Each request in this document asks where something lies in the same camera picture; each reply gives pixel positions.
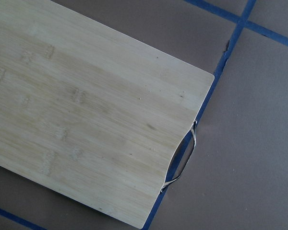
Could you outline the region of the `wooden cutting board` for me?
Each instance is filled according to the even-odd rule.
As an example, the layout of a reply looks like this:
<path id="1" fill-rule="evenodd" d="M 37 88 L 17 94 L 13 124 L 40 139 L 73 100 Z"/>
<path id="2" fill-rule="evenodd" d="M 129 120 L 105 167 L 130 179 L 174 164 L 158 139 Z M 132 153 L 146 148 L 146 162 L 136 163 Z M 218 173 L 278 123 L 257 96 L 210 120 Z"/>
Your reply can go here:
<path id="1" fill-rule="evenodd" d="M 214 76 L 49 0 L 0 0 L 0 166 L 142 228 Z"/>

